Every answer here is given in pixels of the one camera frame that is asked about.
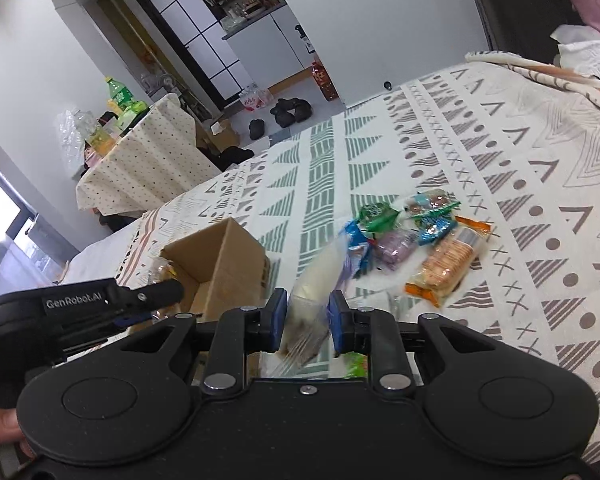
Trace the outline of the white kitchen cabinet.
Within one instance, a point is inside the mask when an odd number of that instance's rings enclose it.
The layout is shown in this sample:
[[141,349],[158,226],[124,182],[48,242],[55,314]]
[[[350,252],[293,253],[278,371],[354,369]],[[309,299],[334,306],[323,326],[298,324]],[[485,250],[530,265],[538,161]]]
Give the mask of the white kitchen cabinet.
[[270,88],[311,67],[314,53],[301,38],[299,25],[290,6],[281,4],[240,25],[224,40],[251,80]]

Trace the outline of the green candy wrapper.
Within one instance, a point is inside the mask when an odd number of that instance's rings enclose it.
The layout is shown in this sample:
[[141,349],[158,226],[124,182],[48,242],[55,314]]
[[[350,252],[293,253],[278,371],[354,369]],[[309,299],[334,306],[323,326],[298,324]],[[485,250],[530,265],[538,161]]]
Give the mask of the green candy wrapper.
[[389,203],[366,204],[358,212],[358,228],[367,236],[376,236],[391,231],[400,212]]

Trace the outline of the patterned bed blanket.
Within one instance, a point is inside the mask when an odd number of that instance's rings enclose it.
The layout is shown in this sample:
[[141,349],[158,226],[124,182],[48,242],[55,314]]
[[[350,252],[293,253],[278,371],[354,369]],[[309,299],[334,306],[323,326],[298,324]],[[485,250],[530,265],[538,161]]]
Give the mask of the patterned bed blanket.
[[[167,244],[233,219],[291,287],[351,222],[489,234],[437,310],[578,374],[600,407],[600,81],[502,52],[296,133],[145,214],[117,273],[145,285]],[[584,451],[600,460],[600,416]]]

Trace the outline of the black shoes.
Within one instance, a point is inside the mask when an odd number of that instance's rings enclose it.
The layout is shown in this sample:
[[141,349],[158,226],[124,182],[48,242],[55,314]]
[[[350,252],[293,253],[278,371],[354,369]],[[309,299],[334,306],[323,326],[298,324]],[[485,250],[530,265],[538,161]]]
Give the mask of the black shoes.
[[[286,129],[293,124],[305,122],[313,115],[312,105],[299,98],[279,99],[271,108],[270,114],[273,116],[280,128]],[[249,123],[249,139],[257,141],[265,135],[265,123],[262,119],[253,119]]]

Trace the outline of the white crumpled cloth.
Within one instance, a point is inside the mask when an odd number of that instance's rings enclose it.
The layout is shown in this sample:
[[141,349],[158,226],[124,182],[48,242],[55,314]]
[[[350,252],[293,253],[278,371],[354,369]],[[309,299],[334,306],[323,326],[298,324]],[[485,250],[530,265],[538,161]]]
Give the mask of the white crumpled cloth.
[[590,26],[560,25],[550,38],[557,44],[560,67],[600,79],[600,32]]

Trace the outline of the nut mix snack packet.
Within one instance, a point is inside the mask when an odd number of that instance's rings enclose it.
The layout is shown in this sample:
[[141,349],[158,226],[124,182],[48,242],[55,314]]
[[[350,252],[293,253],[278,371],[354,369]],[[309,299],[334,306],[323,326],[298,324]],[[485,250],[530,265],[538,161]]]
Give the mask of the nut mix snack packet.
[[410,197],[404,206],[405,211],[413,218],[426,214],[445,214],[460,206],[460,201],[452,193],[435,188]]

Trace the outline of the purple snack packet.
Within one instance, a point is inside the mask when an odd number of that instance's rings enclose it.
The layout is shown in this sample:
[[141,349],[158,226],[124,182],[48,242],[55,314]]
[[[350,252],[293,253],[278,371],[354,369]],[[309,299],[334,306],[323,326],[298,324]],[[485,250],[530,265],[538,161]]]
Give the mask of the purple snack packet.
[[381,266],[396,270],[418,248],[419,234],[415,230],[396,229],[387,232],[375,247],[375,257]]

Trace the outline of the orange cracker pack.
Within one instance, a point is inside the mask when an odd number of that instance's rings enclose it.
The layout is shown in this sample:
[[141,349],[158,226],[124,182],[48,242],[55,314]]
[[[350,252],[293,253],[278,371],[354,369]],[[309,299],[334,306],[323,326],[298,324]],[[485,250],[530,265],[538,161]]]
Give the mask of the orange cracker pack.
[[434,244],[416,274],[404,285],[407,295],[428,300],[435,307],[441,307],[464,280],[492,231],[488,222],[465,217],[455,220],[456,227]]

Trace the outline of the dotted tablecloth table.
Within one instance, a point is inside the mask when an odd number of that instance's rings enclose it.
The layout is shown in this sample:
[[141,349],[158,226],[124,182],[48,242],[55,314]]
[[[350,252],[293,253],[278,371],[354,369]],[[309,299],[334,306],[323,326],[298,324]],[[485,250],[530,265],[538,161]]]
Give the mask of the dotted tablecloth table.
[[175,94],[148,114],[76,185],[76,203],[104,216],[156,209],[221,173],[197,148],[198,122]]

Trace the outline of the brown cardboard box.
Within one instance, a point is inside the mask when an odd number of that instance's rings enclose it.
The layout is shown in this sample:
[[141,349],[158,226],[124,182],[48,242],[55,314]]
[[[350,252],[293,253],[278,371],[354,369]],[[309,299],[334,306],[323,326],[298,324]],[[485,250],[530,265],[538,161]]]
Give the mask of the brown cardboard box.
[[184,287],[180,310],[217,321],[230,309],[260,306],[268,257],[236,220],[227,218],[162,248]]

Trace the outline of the red oil bottle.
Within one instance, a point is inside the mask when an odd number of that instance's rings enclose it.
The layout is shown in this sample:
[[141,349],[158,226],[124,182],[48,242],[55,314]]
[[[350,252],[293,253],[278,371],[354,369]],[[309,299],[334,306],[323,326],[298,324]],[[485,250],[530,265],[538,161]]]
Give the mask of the red oil bottle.
[[332,83],[326,68],[320,61],[312,62],[311,73],[327,102],[335,101],[339,98],[337,90]]

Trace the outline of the green soda bottle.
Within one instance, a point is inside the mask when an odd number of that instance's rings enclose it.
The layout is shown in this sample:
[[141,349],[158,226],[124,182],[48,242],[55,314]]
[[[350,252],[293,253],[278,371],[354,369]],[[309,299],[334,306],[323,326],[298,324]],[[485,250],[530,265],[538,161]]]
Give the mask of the green soda bottle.
[[125,112],[133,106],[135,99],[131,90],[122,82],[107,76],[105,78],[110,100],[117,105],[119,110]]

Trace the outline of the water bottle pack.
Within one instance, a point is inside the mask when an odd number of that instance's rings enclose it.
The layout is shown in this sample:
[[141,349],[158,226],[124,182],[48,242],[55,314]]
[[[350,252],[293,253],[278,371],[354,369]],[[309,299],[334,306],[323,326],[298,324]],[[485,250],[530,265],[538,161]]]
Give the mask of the water bottle pack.
[[257,84],[250,84],[239,93],[239,101],[248,112],[260,110],[274,102],[274,96],[267,88],[260,88]]

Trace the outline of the purple cracker pack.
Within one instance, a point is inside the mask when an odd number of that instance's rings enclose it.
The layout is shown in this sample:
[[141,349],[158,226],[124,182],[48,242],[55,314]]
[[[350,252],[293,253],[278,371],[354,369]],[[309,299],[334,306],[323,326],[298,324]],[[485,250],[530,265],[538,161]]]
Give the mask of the purple cracker pack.
[[291,289],[273,376],[296,374],[320,354],[329,337],[329,297],[346,290],[351,280],[349,242],[340,234],[318,252]]

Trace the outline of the blue green snack packet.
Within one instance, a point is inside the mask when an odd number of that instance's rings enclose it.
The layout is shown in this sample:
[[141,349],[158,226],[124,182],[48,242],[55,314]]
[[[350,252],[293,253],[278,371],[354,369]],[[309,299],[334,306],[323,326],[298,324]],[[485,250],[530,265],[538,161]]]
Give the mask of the blue green snack packet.
[[437,243],[445,238],[458,225],[450,212],[445,214],[426,214],[414,219],[418,231],[417,241],[419,246]]

